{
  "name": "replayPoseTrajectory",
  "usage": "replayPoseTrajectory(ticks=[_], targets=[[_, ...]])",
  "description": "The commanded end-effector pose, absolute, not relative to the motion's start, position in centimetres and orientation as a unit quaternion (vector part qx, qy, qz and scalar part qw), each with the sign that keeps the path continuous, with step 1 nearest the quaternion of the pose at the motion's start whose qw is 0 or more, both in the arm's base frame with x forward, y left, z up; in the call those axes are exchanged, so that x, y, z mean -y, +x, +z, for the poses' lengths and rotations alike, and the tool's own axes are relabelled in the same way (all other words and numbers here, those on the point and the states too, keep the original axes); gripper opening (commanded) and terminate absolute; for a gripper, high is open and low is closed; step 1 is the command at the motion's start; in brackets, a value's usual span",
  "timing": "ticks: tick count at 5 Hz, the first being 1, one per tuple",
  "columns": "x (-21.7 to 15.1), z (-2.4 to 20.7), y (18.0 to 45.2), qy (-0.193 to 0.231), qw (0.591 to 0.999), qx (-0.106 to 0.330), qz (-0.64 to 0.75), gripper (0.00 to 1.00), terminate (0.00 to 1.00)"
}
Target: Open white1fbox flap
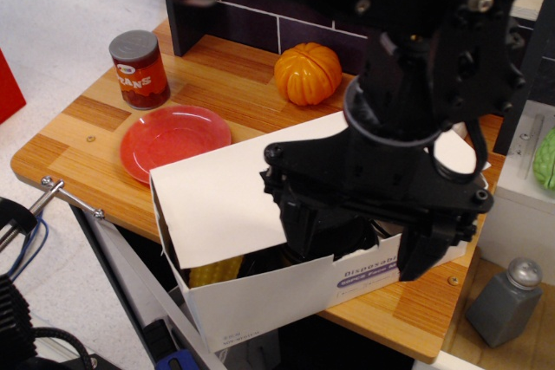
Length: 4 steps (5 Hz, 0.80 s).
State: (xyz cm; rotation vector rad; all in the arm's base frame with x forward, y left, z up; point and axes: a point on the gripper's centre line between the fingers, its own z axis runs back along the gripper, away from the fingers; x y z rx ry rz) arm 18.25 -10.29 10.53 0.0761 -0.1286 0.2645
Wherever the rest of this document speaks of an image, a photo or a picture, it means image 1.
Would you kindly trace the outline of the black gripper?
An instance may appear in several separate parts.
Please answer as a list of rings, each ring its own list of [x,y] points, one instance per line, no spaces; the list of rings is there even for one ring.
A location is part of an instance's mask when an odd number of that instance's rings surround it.
[[[454,240],[469,240],[493,207],[478,171],[449,170],[434,147],[373,142],[353,127],[315,140],[264,150],[264,190],[279,209],[292,260],[335,260],[369,247],[369,222],[403,227],[399,280],[415,281]]]

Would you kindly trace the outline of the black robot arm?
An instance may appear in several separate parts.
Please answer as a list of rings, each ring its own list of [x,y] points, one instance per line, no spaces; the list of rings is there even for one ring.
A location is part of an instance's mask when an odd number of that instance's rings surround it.
[[[488,158],[479,119],[510,109],[524,84],[510,59],[514,0],[291,1],[381,37],[347,88],[343,131],[264,150],[284,255],[340,258],[382,220],[401,226],[400,278],[416,280],[492,208],[476,182]]]

